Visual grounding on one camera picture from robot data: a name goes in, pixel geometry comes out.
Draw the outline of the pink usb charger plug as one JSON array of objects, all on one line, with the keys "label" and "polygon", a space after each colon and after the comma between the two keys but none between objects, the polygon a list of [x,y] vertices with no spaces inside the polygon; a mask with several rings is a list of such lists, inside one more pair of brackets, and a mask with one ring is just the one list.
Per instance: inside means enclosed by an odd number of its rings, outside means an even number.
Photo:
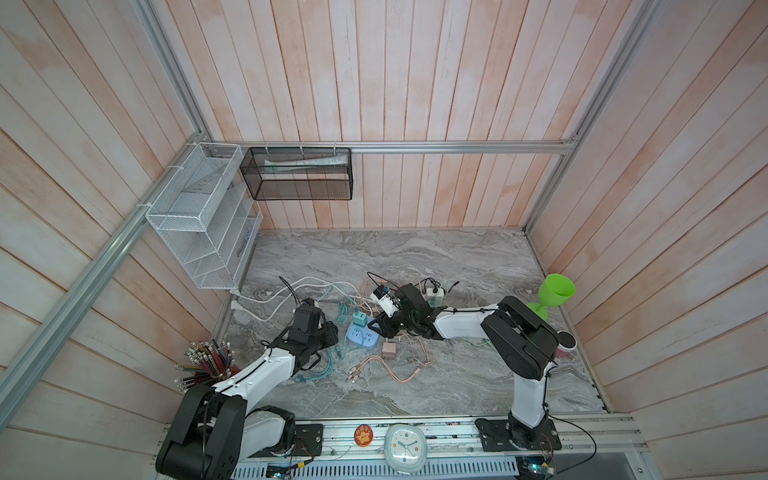
[{"label": "pink usb charger plug", "polygon": [[394,360],[397,355],[397,344],[394,342],[384,342],[381,348],[381,356],[385,360]]}]

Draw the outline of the blue power strip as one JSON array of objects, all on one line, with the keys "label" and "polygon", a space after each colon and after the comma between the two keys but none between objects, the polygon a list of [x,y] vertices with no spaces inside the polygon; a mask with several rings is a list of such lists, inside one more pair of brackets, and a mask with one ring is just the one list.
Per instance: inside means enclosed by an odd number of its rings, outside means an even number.
[{"label": "blue power strip", "polygon": [[346,332],[345,340],[356,347],[363,349],[374,348],[380,339],[380,335],[367,326],[351,324]]}]

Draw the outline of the teal usb charger plug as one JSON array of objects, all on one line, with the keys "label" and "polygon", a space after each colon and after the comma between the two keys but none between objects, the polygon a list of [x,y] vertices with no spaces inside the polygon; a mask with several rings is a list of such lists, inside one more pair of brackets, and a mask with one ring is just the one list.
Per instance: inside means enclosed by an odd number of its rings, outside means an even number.
[{"label": "teal usb charger plug", "polygon": [[355,311],[353,313],[352,322],[356,326],[365,327],[368,323],[368,315],[363,311]]}]

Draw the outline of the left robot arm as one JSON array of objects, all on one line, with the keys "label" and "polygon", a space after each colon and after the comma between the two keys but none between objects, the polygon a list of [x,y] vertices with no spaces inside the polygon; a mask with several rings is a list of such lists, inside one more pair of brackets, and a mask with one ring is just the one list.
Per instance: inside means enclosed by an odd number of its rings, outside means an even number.
[{"label": "left robot arm", "polygon": [[239,373],[184,394],[157,455],[155,469],[173,479],[228,479],[256,453],[290,456],[295,415],[258,403],[279,384],[313,368],[338,343],[338,327],[317,302],[301,300],[292,322],[264,354]]}]

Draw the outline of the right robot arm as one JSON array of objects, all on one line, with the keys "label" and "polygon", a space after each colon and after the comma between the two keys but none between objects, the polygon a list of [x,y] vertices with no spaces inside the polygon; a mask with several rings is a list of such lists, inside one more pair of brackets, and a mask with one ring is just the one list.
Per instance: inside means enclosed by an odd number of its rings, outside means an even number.
[{"label": "right robot arm", "polygon": [[475,308],[432,307],[413,284],[389,289],[377,286],[370,299],[381,312],[368,323],[386,338],[402,331],[430,340],[476,338],[491,342],[513,373],[510,425],[531,433],[547,418],[546,378],[559,350],[575,349],[575,337],[557,331],[520,299]]}]

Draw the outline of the white power strip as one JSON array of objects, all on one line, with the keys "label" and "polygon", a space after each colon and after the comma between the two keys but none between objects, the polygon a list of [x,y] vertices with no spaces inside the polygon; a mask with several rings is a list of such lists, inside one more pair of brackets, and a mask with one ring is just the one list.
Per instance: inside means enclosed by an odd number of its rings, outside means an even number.
[{"label": "white power strip", "polygon": [[445,290],[442,287],[428,287],[426,289],[427,302],[432,308],[442,306],[444,297]]}]

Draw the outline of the red pencil cup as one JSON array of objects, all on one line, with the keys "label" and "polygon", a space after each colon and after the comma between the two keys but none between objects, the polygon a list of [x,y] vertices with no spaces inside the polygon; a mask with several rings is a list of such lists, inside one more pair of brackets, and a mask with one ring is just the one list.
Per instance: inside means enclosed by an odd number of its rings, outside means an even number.
[{"label": "red pencil cup", "polygon": [[185,356],[185,363],[175,365],[175,369],[183,373],[182,377],[174,380],[176,389],[181,393],[196,385],[212,386],[241,371],[228,342],[217,342],[215,339],[192,342]]}]

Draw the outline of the red round sticker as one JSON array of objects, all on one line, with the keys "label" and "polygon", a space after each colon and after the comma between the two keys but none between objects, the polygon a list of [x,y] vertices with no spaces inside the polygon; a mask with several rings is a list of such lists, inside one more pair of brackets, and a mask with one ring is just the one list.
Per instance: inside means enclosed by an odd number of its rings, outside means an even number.
[{"label": "red round sticker", "polygon": [[373,429],[367,424],[359,425],[354,431],[354,442],[359,447],[369,446],[374,438]]}]

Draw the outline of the white alarm clock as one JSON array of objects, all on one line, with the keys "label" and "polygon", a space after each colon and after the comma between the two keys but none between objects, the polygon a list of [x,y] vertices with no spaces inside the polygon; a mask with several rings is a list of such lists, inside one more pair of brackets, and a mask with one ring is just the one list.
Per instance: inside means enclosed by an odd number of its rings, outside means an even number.
[{"label": "white alarm clock", "polygon": [[427,461],[426,436],[412,425],[391,425],[385,436],[384,455],[387,465],[396,472],[417,473],[424,468]]}]

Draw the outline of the green plastic goblet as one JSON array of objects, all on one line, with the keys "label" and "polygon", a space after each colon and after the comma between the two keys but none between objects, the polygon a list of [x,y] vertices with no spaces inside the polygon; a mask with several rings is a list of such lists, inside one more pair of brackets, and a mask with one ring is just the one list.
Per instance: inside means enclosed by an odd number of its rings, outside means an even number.
[{"label": "green plastic goblet", "polygon": [[527,307],[542,320],[547,321],[549,310],[566,303],[576,294],[574,282],[562,274],[549,274],[538,290],[538,300]]}]

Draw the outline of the pink cup black lid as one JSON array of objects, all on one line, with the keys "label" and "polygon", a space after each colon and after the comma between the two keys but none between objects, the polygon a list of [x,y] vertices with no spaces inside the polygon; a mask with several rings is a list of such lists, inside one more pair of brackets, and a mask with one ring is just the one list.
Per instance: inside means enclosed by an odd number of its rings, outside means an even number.
[{"label": "pink cup black lid", "polygon": [[557,332],[557,358],[565,358],[570,356],[578,347],[576,338],[568,331],[561,330]]}]

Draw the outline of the black mesh basket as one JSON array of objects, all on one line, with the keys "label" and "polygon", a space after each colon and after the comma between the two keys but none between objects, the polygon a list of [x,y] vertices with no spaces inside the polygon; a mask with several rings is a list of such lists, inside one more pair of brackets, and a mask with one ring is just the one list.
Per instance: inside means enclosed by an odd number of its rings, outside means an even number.
[{"label": "black mesh basket", "polygon": [[250,147],[240,165],[257,201],[349,201],[352,154],[340,147]]}]

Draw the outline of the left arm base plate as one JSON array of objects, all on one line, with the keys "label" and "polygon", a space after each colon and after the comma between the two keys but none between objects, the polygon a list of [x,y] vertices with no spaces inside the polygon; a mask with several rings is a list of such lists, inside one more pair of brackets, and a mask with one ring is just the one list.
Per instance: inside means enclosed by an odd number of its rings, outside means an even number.
[{"label": "left arm base plate", "polygon": [[251,458],[318,457],[322,453],[324,426],[320,423],[294,427],[293,434],[277,446],[262,449]]}]

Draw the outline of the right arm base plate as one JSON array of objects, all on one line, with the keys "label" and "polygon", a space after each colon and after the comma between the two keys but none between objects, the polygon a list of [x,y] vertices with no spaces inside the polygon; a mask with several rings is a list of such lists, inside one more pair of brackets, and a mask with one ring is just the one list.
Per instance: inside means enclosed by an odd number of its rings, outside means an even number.
[{"label": "right arm base plate", "polygon": [[527,427],[514,417],[504,420],[478,418],[475,427],[484,452],[556,451],[562,449],[559,433],[551,418],[545,417],[537,427]]}]

